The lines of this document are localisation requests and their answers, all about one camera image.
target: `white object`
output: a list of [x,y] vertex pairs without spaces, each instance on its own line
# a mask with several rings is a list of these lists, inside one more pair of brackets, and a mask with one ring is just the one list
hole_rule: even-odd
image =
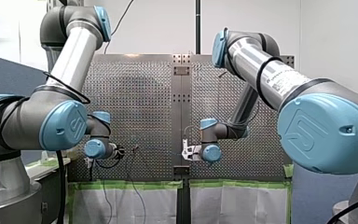
[[20,43],[19,39],[0,38],[0,58],[20,62]]

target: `silver arm segment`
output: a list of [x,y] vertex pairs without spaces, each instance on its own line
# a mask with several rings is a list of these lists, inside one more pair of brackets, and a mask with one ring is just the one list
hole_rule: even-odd
[[[41,221],[40,185],[30,185],[20,153],[17,153],[19,150],[69,149],[85,134],[90,134],[92,144],[85,148],[86,151],[97,151],[93,156],[98,159],[115,155],[109,144],[110,118],[103,112],[88,117],[85,106],[79,102],[92,56],[104,41],[110,40],[110,27],[106,27],[106,21],[109,19],[105,11],[98,7],[58,7],[45,16],[41,25],[41,43],[48,53],[51,75],[62,83],[49,78],[46,85],[34,90],[29,100],[16,108],[16,102],[11,103],[3,110],[2,118],[6,118],[15,108],[2,131],[5,144],[0,143],[0,215],[4,215],[1,216],[3,223]],[[20,211],[16,209],[34,213],[19,217],[12,214]]]

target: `green tape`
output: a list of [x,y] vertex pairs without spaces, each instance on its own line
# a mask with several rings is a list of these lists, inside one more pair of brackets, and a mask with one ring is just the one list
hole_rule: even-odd
[[285,164],[283,166],[284,174],[286,175],[286,178],[293,177],[293,169],[294,168],[295,168],[295,166],[293,164]]
[[291,182],[260,182],[246,180],[190,180],[191,188],[241,187],[254,189],[289,189]]
[[94,182],[69,183],[74,190],[82,189],[181,189],[182,181],[161,181],[161,182],[130,182],[124,180],[98,180]]

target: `gray surface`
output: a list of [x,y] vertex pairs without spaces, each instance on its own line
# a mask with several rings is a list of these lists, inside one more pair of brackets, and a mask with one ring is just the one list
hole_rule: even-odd
[[[212,67],[210,61],[208,56],[193,57],[192,124],[196,127],[201,119],[227,121],[245,86],[244,81],[231,74],[219,78],[224,70]],[[290,160],[276,134],[277,117],[260,101],[258,114],[249,125],[249,136],[238,141],[219,141],[222,160],[211,167],[206,162],[192,163],[191,177],[284,180],[283,165]],[[197,129],[191,129],[190,136],[190,145],[200,143]]]
[[31,190],[0,207],[1,224],[41,223],[42,187],[34,182]]
[[[0,93],[28,96],[45,80],[40,70],[0,59]],[[25,164],[40,158],[40,151],[25,151],[21,154]]]
[[348,200],[358,175],[320,175],[295,165],[292,224],[324,224],[335,203]]

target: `vertical metal rail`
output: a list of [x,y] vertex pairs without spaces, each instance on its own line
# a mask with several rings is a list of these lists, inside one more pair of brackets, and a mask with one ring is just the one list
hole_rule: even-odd
[[[172,127],[175,153],[180,155],[182,153],[182,139],[184,137],[184,129],[190,125],[191,122],[191,55],[176,54],[173,55],[173,70],[172,70],[172,114],[177,118],[179,113],[180,118],[174,120]],[[176,223],[190,224],[191,223],[191,204],[190,204],[190,185],[189,185],[190,166],[189,162],[180,157],[180,162],[175,160],[173,166],[173,176],[175,180],[181,180],[183,187],[177,193],[176,206]]]
[[201,0],[196,0],[196,54],[201,54]]

